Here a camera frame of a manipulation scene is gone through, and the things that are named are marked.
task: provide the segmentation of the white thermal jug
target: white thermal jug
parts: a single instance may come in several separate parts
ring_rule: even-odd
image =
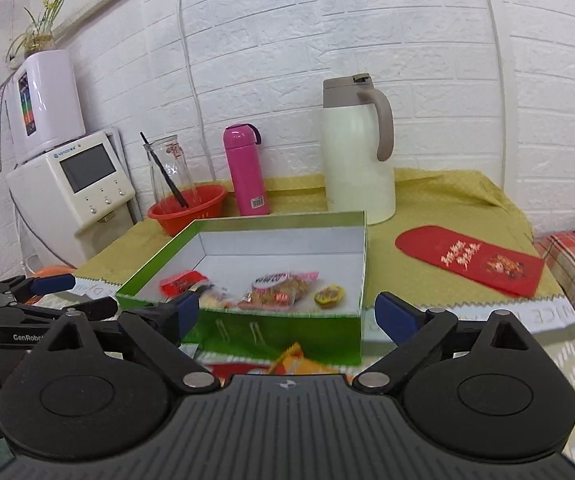
[[[321,136],[330,211],[365,211],[368,224],[396,211],[392,108],[369,74],[323,82]]]

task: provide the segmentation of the black straw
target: black straw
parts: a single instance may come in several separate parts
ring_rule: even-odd
[[[148,151],[150,152],[150,155],[152,155],[154,162],[156,162],[156,165],[160,169],[160,172],[163,174],[163,178],[165,179],[165,182],[167,182],[167,185],[170,187],[171,192],[174,195],[174,197],[176,198],[178,204],[181,207],[189,208],[189,204],[187,203],[187,200],[185,200],[183,195],[181,195],[180,191],[178,190],[178,187],[176,187],[176,184],[174,184],[172,182],[170,175],[168,175],[167,171],[165,171],[165,168],[160,163],[160,160],[158,160],[158,156],[156,156],[156,153],[154,153],[154,150],[152,150],[150,143],[147,141],[147,139],[145,139],[145,136],[142,134],[142,132],[141,132],[141,137],[142,137],[142,141],[145,143],[145,146],[147,147]]]

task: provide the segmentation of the green plant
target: green plant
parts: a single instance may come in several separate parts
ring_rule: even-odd
[[[18,55],[18,51],[21,47],[25,47],[26,52],[30,52],[32,54],[33,52],[40,50],[40,44],[53,40],[52,26],[54,25],[54,20],[56,20],[58,13],[61,11],[64,1],[65,0],[43,0],[44,10],[40,12],[36,18],[30,10],[25,7],[32,23],[25,32],[19,34],[14,38],[14,41],[11,42],[6,54],[6,59],[8,61]]]

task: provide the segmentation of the yellow tablecloth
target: yellow tablecloth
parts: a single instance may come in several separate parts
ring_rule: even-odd
[[[491,288],[406,256],[394,246],[398,234],[434,224],[508,249],[537,255],[532,228],[525,215],[478,171],[396,170],[396,214],[369,226],[366,304],[389,290],[411,304],[452,305],[506,301]],[[322,175],[267,181],[274,214],[327,210]],[[226,216],[238,214],[233,195],[224,205]],[[125,283],[170,240],[157,222],[146,219],[82,266],[76,275]],[[562,291],[546,269],[536,295]]]

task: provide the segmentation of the barcode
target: barcode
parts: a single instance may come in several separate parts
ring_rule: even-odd
[[[256,209],[265,205],[265,199],[261,196],[253,198],[250,200],[251,208]]]

